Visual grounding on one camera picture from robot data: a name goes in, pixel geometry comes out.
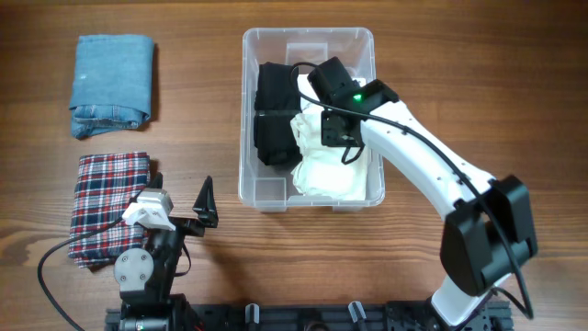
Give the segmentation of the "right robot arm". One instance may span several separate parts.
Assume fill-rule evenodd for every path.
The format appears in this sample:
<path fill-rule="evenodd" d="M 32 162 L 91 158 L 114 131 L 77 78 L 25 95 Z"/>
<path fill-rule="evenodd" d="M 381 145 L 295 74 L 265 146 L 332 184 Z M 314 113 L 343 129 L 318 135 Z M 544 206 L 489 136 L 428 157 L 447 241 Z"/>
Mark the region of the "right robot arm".
<path fill-rule="evenodd" d="M 392 312 L 428 330 L 489 322 L 489 300 L 504 295 L 528 319 L 534 313 L 521 267 L 538 252 L 527 187 L 497 179 L 451 151 L 420 124 L 400 97 L 374 80 L 313 78 L 324 108 L 322 144 L 367 147 L 400 170 L 443 223 L 442 285 L 423 303 Z"/>

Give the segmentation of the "red plaid shirt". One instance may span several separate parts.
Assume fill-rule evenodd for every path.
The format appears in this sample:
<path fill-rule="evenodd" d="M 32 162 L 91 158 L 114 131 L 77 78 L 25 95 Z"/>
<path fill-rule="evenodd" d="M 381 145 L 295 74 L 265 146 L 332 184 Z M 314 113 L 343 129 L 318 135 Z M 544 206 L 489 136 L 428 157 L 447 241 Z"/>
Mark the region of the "red plaid shirt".
<path fill-rule="evenodd" d="M 79 159 L 70 227 L 72 238 L 92 233 L 118 220 L 130 200 L 150 181 L 150 156 L 145 152 L 89 154 Z M 145 232 L 123 221 L 101 234 L 69 245 L 68 257 L 79 268 L 101 267 L 124 251 L 139 248 Z"/>

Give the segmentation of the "black garment with tape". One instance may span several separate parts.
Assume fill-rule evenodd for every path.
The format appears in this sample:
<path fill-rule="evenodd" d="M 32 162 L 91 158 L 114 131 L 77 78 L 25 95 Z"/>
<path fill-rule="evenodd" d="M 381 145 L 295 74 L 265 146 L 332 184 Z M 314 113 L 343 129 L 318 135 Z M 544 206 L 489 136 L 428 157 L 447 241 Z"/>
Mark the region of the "black garment with tape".
<path fill-rule="evenodd" d="M 301 113 L 300 96 L 290 79 L 298 77 L 290 65 L 266 62 L 259 65 L 254 99 L 254 146 L 266 166 L 284 166 L 301 160 L 290 126 Z"/>

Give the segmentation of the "white printed t-shirt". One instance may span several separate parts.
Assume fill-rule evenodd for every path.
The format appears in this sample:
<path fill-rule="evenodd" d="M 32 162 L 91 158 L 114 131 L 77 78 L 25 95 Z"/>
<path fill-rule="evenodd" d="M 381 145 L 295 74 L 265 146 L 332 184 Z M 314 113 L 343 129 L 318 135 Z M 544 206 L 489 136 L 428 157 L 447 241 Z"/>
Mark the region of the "white printed t-shirt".
<path fill-rule="evenodd" d="M 353 77 L 353 80 L 355 83 L 358 83 L 359 86 L 364 86 L 367 83 L 367 80 L 362 77 Z M 319 100 L 313 87 L 311 86 L 311 83 L 309 82 L 308 76 L 306 74 L 300 74 L 297 78 L 297 83 L 298 83 L 299 91 L 303 95 L 305 95 L 315 101 Z M 303 112 L 311 112 L 311 111 L 320 111 L 321 110 L 317 105 L 311 103 L 309 100 L 307 100 L 303 97 L 300 99 L 300 108 Z"/>

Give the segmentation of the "blue denim jeans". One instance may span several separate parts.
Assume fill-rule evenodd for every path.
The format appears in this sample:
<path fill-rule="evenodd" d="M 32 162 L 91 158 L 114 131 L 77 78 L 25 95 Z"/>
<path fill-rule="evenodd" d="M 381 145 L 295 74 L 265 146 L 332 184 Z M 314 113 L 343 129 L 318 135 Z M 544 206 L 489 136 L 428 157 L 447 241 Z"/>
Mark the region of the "blue denim jeans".
<path fill-rule="evenodd" d="M 74 138 L 136 130 L 151 119 L 154 48 L 144 35 L 78 39 L 69 103 Z"/>

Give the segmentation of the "cream garment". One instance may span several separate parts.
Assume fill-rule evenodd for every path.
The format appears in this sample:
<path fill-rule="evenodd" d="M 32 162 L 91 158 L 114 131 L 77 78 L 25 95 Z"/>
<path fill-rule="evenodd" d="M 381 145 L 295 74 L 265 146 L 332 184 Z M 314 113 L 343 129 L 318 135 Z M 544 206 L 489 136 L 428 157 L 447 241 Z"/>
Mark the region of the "cream garment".
<path fill-rule="evenodd" d="M 290 127 L 302 156 L 291 171 L 298 193 L 334 200 L 366 198 L 369 163 L 366 152 L 353 163 L 344 165 L 344 147 L 321 144 L 321 114 L 317 112 L 297 114 L 290 121 Z"/>

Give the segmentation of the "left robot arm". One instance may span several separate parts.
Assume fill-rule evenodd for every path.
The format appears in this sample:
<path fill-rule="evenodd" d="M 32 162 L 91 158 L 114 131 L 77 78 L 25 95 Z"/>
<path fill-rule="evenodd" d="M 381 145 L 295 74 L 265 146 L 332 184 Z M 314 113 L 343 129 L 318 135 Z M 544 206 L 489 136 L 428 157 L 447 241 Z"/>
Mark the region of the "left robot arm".
<path fill-rule="evenodd" d="M 218 226 L 213 179 L 207 177 L 192 207 L 195 218 L 174 217 L 169 193 L 158 173 L 135 197 L 122 214 L 128 225 L 149 232 L 146 244 L 130 248 L 115 262 L 114 277 L 119 285 L 121 307 L 108 311 L 106 330 L 203 330 L 202 318 L 184 294 L 173 294 L 174 279 L 185 276 L 177 264 L 188 256 L 185 238 L 202 237 L 207 228 Z"/>

